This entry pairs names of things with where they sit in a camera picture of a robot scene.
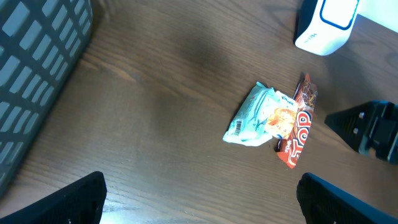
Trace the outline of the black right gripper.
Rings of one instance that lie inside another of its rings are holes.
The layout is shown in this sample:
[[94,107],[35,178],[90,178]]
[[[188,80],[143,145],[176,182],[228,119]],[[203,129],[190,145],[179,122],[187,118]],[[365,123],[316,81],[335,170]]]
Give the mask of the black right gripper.
[[352,150],[397,164],[397,105],[370,101],[328,114],[324,123]]

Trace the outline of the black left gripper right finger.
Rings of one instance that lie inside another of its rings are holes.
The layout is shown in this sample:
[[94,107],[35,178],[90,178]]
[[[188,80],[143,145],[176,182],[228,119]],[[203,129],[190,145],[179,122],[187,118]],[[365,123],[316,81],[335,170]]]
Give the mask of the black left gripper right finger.
[[397,219],[317,177],[304,173],[297,200],[307,223],[397,223]]

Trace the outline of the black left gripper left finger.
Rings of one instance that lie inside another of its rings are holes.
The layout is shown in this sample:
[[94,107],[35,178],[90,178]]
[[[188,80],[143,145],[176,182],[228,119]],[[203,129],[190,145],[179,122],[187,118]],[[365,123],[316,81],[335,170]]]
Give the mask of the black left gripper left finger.
[[106,194],[104,175],[95,171],[1,218],[1,224],[99,224]]

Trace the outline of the orange Top chocolate bar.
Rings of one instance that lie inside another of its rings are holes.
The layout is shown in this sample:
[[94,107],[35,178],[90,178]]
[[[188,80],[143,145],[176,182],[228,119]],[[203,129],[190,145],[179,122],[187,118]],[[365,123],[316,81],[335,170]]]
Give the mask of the orange Top chocolate bar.
[[298,103],[298,111],[292,132],[287,139],[281,139],[277,145],[279,159],[291,169],[297,165],[308,139],[317,98],[317,86],[312,83],[310,75],[306,73],[297,85],[294,95],[294,100]]

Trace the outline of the teal snack packet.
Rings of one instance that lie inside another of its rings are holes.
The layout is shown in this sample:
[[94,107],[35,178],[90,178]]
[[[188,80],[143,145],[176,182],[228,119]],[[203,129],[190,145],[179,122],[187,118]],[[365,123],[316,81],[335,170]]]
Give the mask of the teal snack packet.
[[263,114],[269,90],[271,88],[262,83],[256,83],[230,122],[224,142],[256,147],[272,139],[265,130],[270,113]]

